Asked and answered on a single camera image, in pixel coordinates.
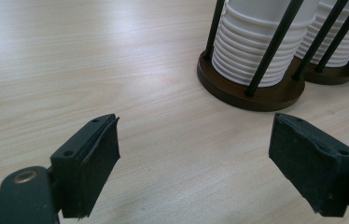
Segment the black metal rod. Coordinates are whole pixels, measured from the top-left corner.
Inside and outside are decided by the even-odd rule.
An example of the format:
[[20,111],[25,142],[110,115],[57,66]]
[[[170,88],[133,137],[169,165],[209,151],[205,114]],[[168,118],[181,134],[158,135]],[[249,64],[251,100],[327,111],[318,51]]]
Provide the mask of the black metal rod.
[[346,36],[348,31],[349,31],[349,16],[346,18],[340,31],[338,31],[338,33],[335,35],[334,39],[332,40],[331,44],[328,46],[328,49],[326,50],[323,57],[320,59],[319,64],[314,69],[316,72],[323,72],[323,69],[326,67],[326,64],[328,63],[332,54],[334,54],[337,47],[341,44],[341,41]]
[[282,43],[283,39],[285,38],[285,35],[288,31],[288,28],[291,25],[291,22],[293,22],[294,18],[297,16],[297,13],[302,3],[303,3],[303,0],[291,0],[290,4],[286,9],[285,15],[281,19],[279,26],[277,27],[277,30],[273,35],[273,38],[271,40],[270,45],[267,48],[267,51],[265,51],[265,54],[262,57],[261,62],[259,63],[256,74],[253,76],[253,79],[251,80],[250,85],[248,86],[247,90],[244,92],[246,96],[253,96],[254,93],[256,92],[258,84],[261,82],[262,78],[264,77],[264,74],[271,63],[273,56],[275,55],[276,51],[279,49],[279,46]]
[[207,39],[206,51],[204,52],[204,59],[210,60],[213,52],[213,45],[215,44],[216,33],[218,25],[220,24],[221,13],[223,11],[225,0],[217,0],[215,14],[213,16],[212,25],[210,26],[210,33]]
[[312,45],[309,47],[308,51],[303,56],[303,59],[301,60],[299,67],[297,68],[296,72],[293,75],[294,79],[300,80],[300,76],[302,76],[303,72],[306,69],[306,66],[314,57],[314,54],[317,52],[321,43],[326,38],[326,35],[329,32],[329,29],[331,29],[334,22],[340,16],[347,2],[348,0],[338,0],[337,3],[334,5],[331,12],[328,14],[326,21],[323,23],[323,26],[321,27],[319,33],[317,33],[317,36],[314,39],[314,42],[312,42]]

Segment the dark wooden base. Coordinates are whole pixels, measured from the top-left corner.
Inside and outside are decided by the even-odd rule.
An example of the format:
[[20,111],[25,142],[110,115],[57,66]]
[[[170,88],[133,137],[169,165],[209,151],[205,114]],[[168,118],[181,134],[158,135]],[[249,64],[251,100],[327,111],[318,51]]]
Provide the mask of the dark wooden base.
[[318,73],[315,69],[316,65],[309,63],[303,73],[305,81],[313,82],[322,85],[341,85],[349,82],[349,63],[344,67],[339,68],[324,68],[323,72]]
[[244,94],[247,87],[234,83],[221,76],[210,60],[205,60],[204,52],[198,61],[198,78],[202,85],[215,97],[227,104],[253,111],[276,111],[294,105],[305,88],[303,79],[291,78],[299,61],[291,63],[284,78],[272,87],[258,88],[252,97]]

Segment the cup rim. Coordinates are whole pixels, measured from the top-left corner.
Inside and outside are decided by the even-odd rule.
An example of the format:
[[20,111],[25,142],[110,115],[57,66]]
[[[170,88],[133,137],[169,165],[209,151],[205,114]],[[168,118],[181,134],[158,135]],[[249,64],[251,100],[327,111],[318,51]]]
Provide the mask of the cup rim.
[[[311,38],[308,36],[305,36],[305,38],[302,40],[302,43],[300,43],[300,46],[305,47],[305,45],[311,46],[313,43],[313,40],[311,41]],[[323,41],[319,48],[320,49],[324,49],[327,50],[329,47],[330,43],[326,43],[325,41]],[[338,49],[346,49],[349,50],[349,40],[344,39],[341,44],[339,45]]]
[[245,57],[258,57],[258,55],[256,54],[252,54],[252,53],[249,53],[249,52],[246,52],[246,51],[242,51],[242,50],[238,50],[236,48],[234,48],[233,46],[225,43],[221,37],[219,37],[217,40],[216,40],[216,45],[219,45],[220,48],[224,49],[225,51],[227,51],[228,53],[230,53],[231,55],[233,55],[233,57],[236,57],[236,54],[239,53],[239,55],[241,56],[245,56]]
[[[256,18],[245,16],[245,15],[237,12],[235,9],[233,9],[232,6],[230,4],[228,4],[228,2],[226,4],[226,9],[234,17],[239,18],[241,20],[249,21],[251,23],[255,23],[256,25],[268,26],[268,27],[276,28],[279,25],[279,23],[280,23],[280,21],[265,21],[265,20],[258,20]],[[312,20],[305,21],[305,22],[292,22],[291,26],[293,28],[303,28],[303,27],[308,26],[312,22],[314,22],[314,17],[313,17]]]
[[[234,51],[236,51],[236,53],[240,53],[240,54],[243,54],[243,55],[258,56],[258,57],[262,58],[262,54],[257,55],[256,53],[247,52],[247,51],[239,49],[238,47],[234,47],[233,45],[235,45],[236,43],[234,43],[232,40],[228,39],[226,36],[218,35],[217,41],[219,41],[220,44],[223,45],[222,47],[224,49],[226,49],[227,51],[229,51],[233,55],[235,55]],[[285,51],[285,53],[283,53],[282,51],[280,51],[280,54],[279,55],[275,55],[274,59],[275,60],[283,60],[291,52],[292,51],[290,51],[290,52]]]
[[[327,18],[324,18],[324,17],[320,16],[319,14],[316,14],[316,20],[314,21],[313,24],[318,24],[318,25],[320,25],[320,27],[321,27],[321,26],[323,26],[323,24],[324,24],[324,22],[326,21],[326,19],[327,19]],[[334,28],[334,29],[336,29],[336,30],[339,31],[339,30],[341,29],[343,23],[344,23],[344,21],[341,21],[341,20],[338,20],[338,19],[337,19],[337,20],[334,22],[334,24],[332,25],[331,29]]]
[[[228,58],[234,64],[239,64],[238,62],[235,61],[235,59],[239,59],[239,60],[242,60],[244,62],[242,64],[239,64],[241,67],[246,67],[246,68],[249,68],[249,69],[255,69],[253,67],[258,67],[259,66],[259,63],[252,62],[252,61],[248,60],[247,57],[237,57],[238,55],[233,54],[232,52],[227,50],[225,47],[221,46],[221,44],[222,44],[221,42],[216,42],[215,50],[217,50],[217,52],[220,55],[225,56],[225,58]],[[278,66],[282,66],[280,63],[283,63],[282,59],[272,60],[270,66],[273,66],[273,68],[276,69]]]
[[[306,54],[308,49],[306,49],[304,46],[300,46],[296,52],[297,53],[301,53],[301,54]],[[315,54],[314,54],[314,59],[318,59],[320,60],[323,55],[325,54],[325,50],[318,50]],[[345,59],[349,59],[349,51],[346,53],[342,53],[341,51],[335,51],[334,54],[331,56],[330,61],[332,61],[332,59],[334,60],[345,60]]]
[[[303,55],[300,55],[299,53],[296,53],[294,56],[302,60],[302,58],[305,56],[305,54],[303,53]],[[320,60],[321,60],[321,57],[320,58],[313,57],[311,59],[310,63],[319,64]],[[342,66],[345,66],[348,62],[349,62],[349,60],[340,60],[339,62],[333,62],[330,59],[327,62],[326,67],[342,67]]]
[[243,79],[243,80],[245,80],[247,78],[247,77],[243,77],[243,76],[238,76],[235,72],[229,70],[227,67],[225,67],[223,65],[224,62],[220,58],[218,58],[216,55],[213,55],[212,63],[216,63],[221,70],[225,70],[226,74],[231,74],[233,77],[236,77],[236,79]]
[[[313,24],[310,25],[310,26],[308,27],[308,33],[313,33],[314,35],[317,35],[317,34],[319,33],[319,31],[320,31],[320,28],[316,28]],[[335,35],[336,35],[336,34],[328,33],[328,34],[326,35],[326,38],[327,38],[327,37],[328,37],[328,38],[334,38]]]
[[[272,36],[270,35],[261,35],[261,34],[256,34],[254,32],[250,32],[250,31],[247,31],[245,29],[242,29],[242,28],[239,28],[239,27],[236,27],[235,25],[233,25],[232,23],[230,23],[230,21],[227,21],[226,18],[223,18],[221,20],[221,25],[224,25],[227,29],[229,30],[232,30],[235,34],[243,34],[245,36],[249,36],[249,37],[252,37],[252,38],[256,38],[256,39],[259,39],[261,41],[271,41],[272,40]],[[284,39],[284,41],[296,41],[296,40],[299,40],[301,38],[301,35],[299,36],[292,36],[291,38],[288,38],[288,39]]]
[[[255,75],[259,63],[255,64],[255,67],[249,67],[247,65],[237,63],[233,59],[229,58],[225,53],[221,52],[222,48],[221,46],[217,46],[216,50],[216,57],[218,56],[218,59],[224,63],[225,66],[228,66],[229,68],[233,68],[232,70],[235,70],[236,72],[242,72],[242,73],[247,73],[250,76]],[[275,74],[280,74],[283,71],[286,71],[288,68],[289,64],[292,61],[292,57],[289,57],[288,59],[285,60],[285,62],[281,62],[282,64],[275,65],[274,63],[270,63],[269,68],[267,70],[267,76],[274,76]]]
[[[322,7],[325,7],[325,8],[328,9],[329,11],[331,11],[332,8],[334,7],[334,6],[327,5],[326,3],[322,2],[322,1],[319,2],[319,5],[322,5]],[[344,8],[344,9],[342,10],[342,12],[345,12],[346,14],[349,14],[349,9]]]
[[[215,63],[216,63],[216,61],[215,61],[215,60],[212,60],[212,65],[215,67],[216,70],[220,70],[220,69],[221,69],[221,72],[218,71],[218,73],[219,73],[221,76],[223,76],[224,78],[226,78],[226,79],[228,79],[228,80],[230,80],[230,81],[233,81],[233,82],[235,82],[235,83],[241,84],[241,85],[245,85],[245,86],[250,85],[250,82],[251,82],[252,78],[248,78],[247,80],[244,80],[244,78],[241,78],[241,79],[243,79],[243,80],[240,80],[239,77],[236,76],[235,74],[233,74],[232,72],[229,72],[229,73],[228,73],[228,70],[227,70],[226,68],[224,68],[224,67],[222,67],[222,66],[221,66],[221,67],[219,66],[218,68],[216,68]],[[277,80],[269,81],[269,82],[267,83],[267,81],[263,78],[263,79],[259,82],[258,86],[259,86],[259,87],[270,87],[270,86],[274,86],[274,85],[276,85],[277,83],[279,83],[282,79],[283,79],[283,76],[280,76]]]
[[[252,49],[252,48],[249,48],[248,46],[244,46],[244,45],[241,45],[239,43],[237,43],[236,41],[230,39],[229,37],[227,37],[225,34],[223,33],[220,33],[218,34],[218,36],[222,39],[222,42],[230,42],[228,43],[231,47],[235,48],[235,49],[238,49],[240,51],[246,51],[246,52],[249,52],[250,54],[261,54],[263,55],[265,53],[265,50],[261,50],[261,49]],[[288,55],[289,53],[292,52],[293,49],[286,49],[286,50],[283,50],[283,51],[276,51],[279,52],[280,56],[283,56],[283,55]]]
[[[245,43],[247,46],[252,46],[253,48],[259,47],[258,49],[261,49],[261,50],[266,50],[271,43],[271,40],[270,41],[266,40],[266,43],[262,43],[262,42],[255,41],[253,39],[249,39],[242,35],[238,35],[234,33],[231,29],[227,28],[227,26],[224,24],[220,26],[219,32],[224,36],[226,36],[227,38],[230,38],[231,40],[237,43],[242,42],[242,43]],[[288,40],[284,40],[282,42],[282,49],[285,49],[285,50],[294,49],[297,45],[300,44],[300,42],[302,41],[302,38],[306,35],[306,33],[307,31],[305,29],[304,35],[300,36],[299,39],[295,39],[294,42],[288,42]]]

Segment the paper cup stack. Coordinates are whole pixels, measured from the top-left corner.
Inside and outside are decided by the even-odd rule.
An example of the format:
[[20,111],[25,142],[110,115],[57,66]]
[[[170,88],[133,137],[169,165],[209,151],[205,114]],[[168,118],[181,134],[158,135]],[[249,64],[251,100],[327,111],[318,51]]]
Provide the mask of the paper cup stack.
[[[282,80],[307,27],[314,22],[318,2],[303,2],[259,87],[270,87]],[[250,84],[289,3],[290,0],[226,2],[212,59],[221,76],[245,86]]]
[[[316,20],[312,25],[308,27],[308,33],[302,40],[300,47],[296,53],[296,57],[302,59],[305,56],[309,47],[312,45],[314,38],[317,36],[317,33],[320,31],[321,27],[323,26],[323,23],[326,21],[326,18],[329,12],[332,10],[336,2],[337,2],[336,0],[321,0],[316,11]],[[341,29],[343,23],[345,22],[348,16],[349,16],[349,2],[343,9],[339,18],[335,21],[332,28],[329,30],[328,35],[326,36],[323,43],[320,45],[320,48],[314,55],[313,59],[311,60],[311,63],[318,64],[320,62],[320,59],[323,57],[323,55],[327,51],[328,46],[331,44],[335,35]],[[326,67],[342,67],[347,65],[348,62],[349,62],[349,31],[346,34],[346,36],[343,38],[341,44],[335,50],[332,57],[329,59]]]

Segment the wooden table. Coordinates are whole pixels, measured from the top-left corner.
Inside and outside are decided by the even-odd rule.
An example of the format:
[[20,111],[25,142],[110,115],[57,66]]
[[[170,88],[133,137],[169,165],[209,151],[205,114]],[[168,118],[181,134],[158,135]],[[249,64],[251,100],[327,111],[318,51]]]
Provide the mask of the wooden table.
[[[314,214],[268,158],[274,113],[200,84],[215,4],[0,1],[0,183],[115,113],[121,159],[80,223],[349,223]],[[349,83],[307,83],[281,112],[349,146]]]

